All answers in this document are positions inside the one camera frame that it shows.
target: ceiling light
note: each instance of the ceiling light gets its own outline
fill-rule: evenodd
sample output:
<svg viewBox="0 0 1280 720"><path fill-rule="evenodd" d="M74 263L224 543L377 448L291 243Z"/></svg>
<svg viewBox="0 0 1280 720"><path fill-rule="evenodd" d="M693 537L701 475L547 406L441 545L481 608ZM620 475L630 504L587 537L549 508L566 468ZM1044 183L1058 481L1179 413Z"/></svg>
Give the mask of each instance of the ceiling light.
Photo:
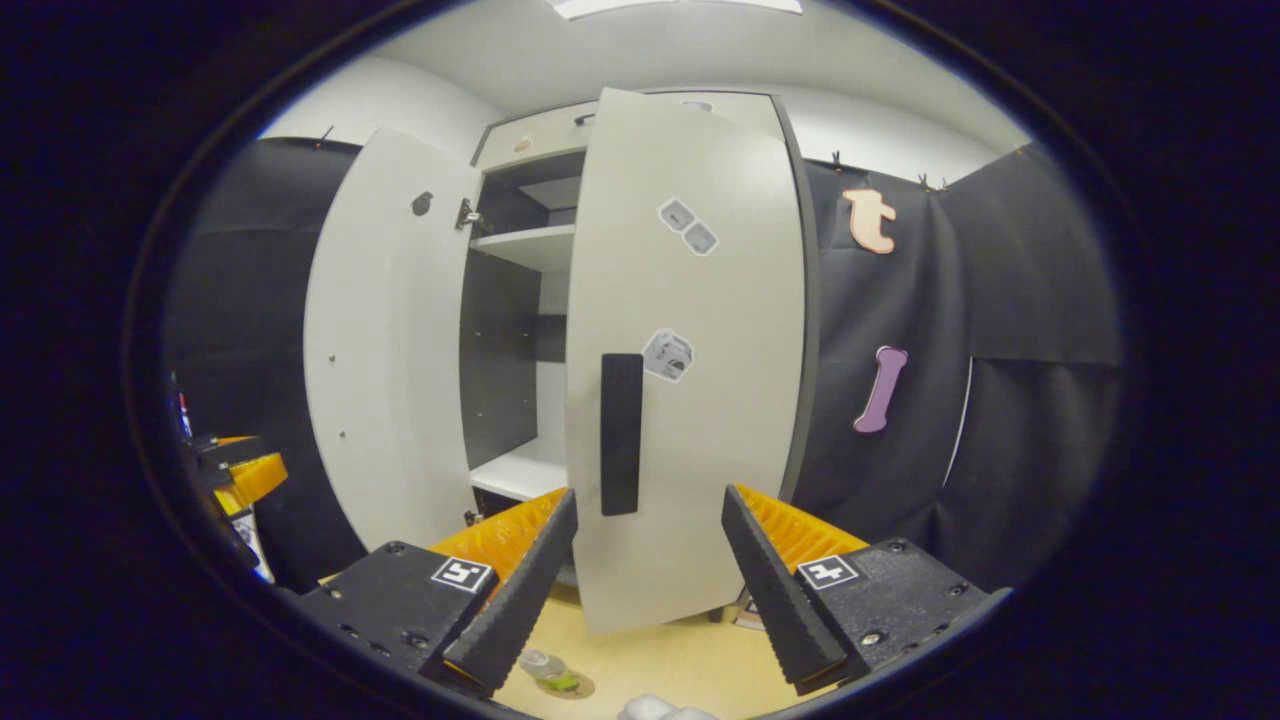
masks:
<svg viewBox="0 0 1280 720"><path fill-rule="evenodd" d="M572 20L582 15L593 15L605 10L618 8L631 8L635 5L662 5L689 0L547 0L547 4L556 9L564 19ZM733 5L754 5L771 10L801 14L799 0L709 0L716 3L730 3Z"/></svg>

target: black door handle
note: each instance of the black door handle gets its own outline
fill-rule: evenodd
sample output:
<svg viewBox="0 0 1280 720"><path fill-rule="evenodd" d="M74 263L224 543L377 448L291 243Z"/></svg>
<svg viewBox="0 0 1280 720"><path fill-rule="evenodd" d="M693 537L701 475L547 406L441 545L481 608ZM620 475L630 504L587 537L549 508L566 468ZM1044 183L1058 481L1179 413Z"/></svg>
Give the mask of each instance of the black door handle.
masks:
<svg viewBox="0 0 1280 720"><path fill-rule="evenodd" d="M600 356L600 514L635 512L640 496L644 356Z"/></svg>

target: plastic bottle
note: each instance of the plastic bottle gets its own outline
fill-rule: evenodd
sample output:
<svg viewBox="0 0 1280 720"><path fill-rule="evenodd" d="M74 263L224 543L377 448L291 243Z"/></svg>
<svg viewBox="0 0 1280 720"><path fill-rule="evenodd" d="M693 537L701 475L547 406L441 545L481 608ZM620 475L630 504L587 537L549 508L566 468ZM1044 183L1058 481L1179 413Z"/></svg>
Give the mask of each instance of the plastic bottle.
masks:
<svg viewBox="0 0 1280 720"><path fill-rule="evenodd" d="M577 678L568 671L564 661L554 655L526 647L520 653L520 666L534 676L539 685L556 692L572 692L577 689Z"/></svg>

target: white cabinet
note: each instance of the white cabinet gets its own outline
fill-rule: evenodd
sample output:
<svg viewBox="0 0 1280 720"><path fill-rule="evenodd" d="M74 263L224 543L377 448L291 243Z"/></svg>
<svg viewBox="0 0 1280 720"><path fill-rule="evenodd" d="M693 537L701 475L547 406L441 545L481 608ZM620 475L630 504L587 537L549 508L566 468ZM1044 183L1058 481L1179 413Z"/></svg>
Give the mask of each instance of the white cabinet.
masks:
<svg viewBox="0 0 1280 720"><path fill-rule="evenodd" d="M490 128L476 168L374 136L321 232L303 340L325 470L366 546L457 532L471 487L522 500L567 483L593 632L735 600L724 487L777 495L809 411L805 241L783 127L765 95L605 90ZM513 205L500 193L517 191L544 206L532 227L503 215ZM417 215L422 192L431 209ZM489 232L454 228L463 199ZM700 224L713 249L668 227L659 210L673 199L689 215L678 229ZM458 392L468 247L543 273L541 305L567 315L563 363L538 363L538 437L471 470ZM692 364L678 382L644 375L637 510L604 516L600 357L640 354L660 329L690 343Z"/></svg>

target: floor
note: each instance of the floor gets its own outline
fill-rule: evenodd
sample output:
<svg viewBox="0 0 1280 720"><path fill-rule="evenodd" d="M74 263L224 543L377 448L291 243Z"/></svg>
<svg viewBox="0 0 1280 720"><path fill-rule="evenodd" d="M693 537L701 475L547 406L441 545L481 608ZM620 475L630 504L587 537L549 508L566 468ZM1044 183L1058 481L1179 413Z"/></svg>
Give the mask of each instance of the floor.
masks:
<svg viewBox="0 0 1280 720"><path fill-rule="evenodd" d="M527 644L561 657L570 670L590 678L595 692L585 698L557 698L516 666L494 700L553 720L611 720L627 701L645 693L676 707L698 707L719 720L753 717L800 702L782 679L768 635L733 625L733 615L730 607L722 623L698 615L591 637L577 592L556 585Z"/></svg>

